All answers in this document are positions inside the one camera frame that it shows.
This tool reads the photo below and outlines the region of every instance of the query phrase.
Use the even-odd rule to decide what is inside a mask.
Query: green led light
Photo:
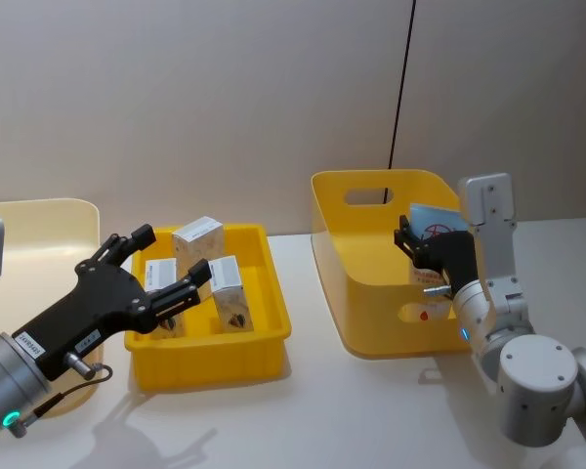
[[[20,413],[16,410],[11,413],[7,413],[7,416],[4,417],[4,420],[2,420],[2,426],[10,427],[19,418],[20,418]]]

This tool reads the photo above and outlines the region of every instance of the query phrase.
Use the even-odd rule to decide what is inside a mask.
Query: table surface
[[[522,223],[515,245],[537,331],[586,345],[586,219]],[[21,441],[2,432],[0,468],[537,468],[582,442],[572,422],[547,448],[505,440],[467,355],[350,355],[323,296],[311,237],[275,236],[270,246],[293,327],[289,376],[144,396],[118,334],[105,343],[115,376]]]

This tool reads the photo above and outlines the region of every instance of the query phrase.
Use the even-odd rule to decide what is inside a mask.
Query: yellow bin
[[[353,205],[349,192],[388,188],[386,204]],[[467,351],[455,316],[405,322],[400,310],[430,301],[409,283],[410,260],[394,245],[398,217],[410,203],[457,209],[458,197],[421,170],[327,171],[313,176],[314,258],[346,348],[364,358]]]
[[[146,261],[174,257],[172,232],[155,229],[156,243],[133,256],[133,275],[144,284]],[[263,380],[282,375],[284,339],[291,324],[265,231],[258,225],[225,225],[226,255],[235,255],[254,331],[223,333],[214,300],[183,312],[185,337],[152,339],[129,331],[135,378],[145,391]]]

